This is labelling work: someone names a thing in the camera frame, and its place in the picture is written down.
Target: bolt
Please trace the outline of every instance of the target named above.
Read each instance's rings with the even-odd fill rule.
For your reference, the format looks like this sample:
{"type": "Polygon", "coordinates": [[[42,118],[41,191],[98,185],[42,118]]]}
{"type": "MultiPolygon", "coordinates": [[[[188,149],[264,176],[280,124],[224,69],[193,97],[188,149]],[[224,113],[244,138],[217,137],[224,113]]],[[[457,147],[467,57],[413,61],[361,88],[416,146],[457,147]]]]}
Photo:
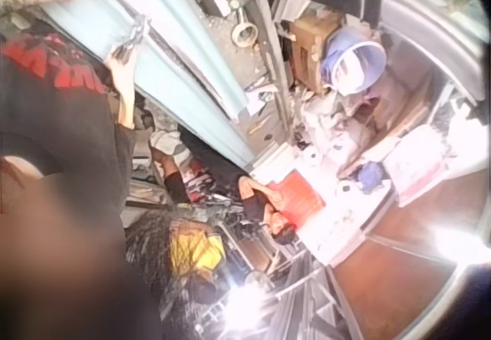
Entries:
{"type": "Polygon", "coordinates": [[[230,8],[236,9],[236,8],[239,8],[240,7],[240,4],[239,4],[239,2],[237,0],[232,0],[229,3],[229,6],[230,6],[230,8]]]}

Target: bright light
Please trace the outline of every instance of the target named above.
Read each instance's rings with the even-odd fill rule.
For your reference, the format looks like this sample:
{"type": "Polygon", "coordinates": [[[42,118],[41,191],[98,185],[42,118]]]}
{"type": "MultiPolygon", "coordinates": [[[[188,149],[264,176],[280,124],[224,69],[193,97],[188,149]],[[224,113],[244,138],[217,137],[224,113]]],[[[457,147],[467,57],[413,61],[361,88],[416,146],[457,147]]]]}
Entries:
{"type": "Polygon", "coordinates": [[[230,289],[229,301],[224,311],[228,330],[255,328],[261,319],[261,304],[265,293],[257,285],[230,289]]]}
{"type": "Polygon", "coordinates": [[[454,262],[464,265],[491,263],[491,249],[478,236],[458,229],[438,228],[435,237],[439,251],[454,262]]]}

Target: red pad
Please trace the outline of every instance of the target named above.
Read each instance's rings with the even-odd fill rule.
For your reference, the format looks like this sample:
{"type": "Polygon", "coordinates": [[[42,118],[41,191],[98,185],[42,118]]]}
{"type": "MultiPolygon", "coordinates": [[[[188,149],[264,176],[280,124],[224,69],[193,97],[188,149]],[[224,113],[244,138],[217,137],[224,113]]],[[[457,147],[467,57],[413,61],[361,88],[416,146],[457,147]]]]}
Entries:
{"type": "Polygon", "coordinates": [[[285,199],[283,215],[300,229],[309,217],[325,207],[325,201],[297,171],[293,170],[280,183],[268,185],[273,190],[279,190],[285,199]]]}

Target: cardboard box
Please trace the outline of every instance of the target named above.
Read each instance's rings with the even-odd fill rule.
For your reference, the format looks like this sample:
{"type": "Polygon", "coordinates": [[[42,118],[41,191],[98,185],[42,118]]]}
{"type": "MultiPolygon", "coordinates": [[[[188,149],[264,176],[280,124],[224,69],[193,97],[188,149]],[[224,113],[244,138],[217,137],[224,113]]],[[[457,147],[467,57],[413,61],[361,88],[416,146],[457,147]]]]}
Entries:
{"type": "Polygon", "coordinates": [[[322,94],[321,60],[325,42],[341,27],[342,15],[334,12],[319,18],[306,15],[292,24],[295,42],[292,42],[295,77],[317,94],[322,94]]]}

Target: wooden floor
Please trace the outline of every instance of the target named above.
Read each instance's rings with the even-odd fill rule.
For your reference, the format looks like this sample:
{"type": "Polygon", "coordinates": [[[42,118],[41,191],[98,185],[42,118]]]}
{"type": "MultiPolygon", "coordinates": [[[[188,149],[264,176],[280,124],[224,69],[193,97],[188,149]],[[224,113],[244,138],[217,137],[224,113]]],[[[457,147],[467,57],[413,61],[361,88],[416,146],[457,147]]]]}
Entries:
{"type": "MultiPolygon", "coordinates": [[[[374,233],[430,248],[435,224],[475,229],[488,190],[488,170],[442,182],[408,206],[392,208],[374,233]]],[[[367,241],[334,274],[364,337],[388,340],[431,303],[453,268],[367,241]]]]}

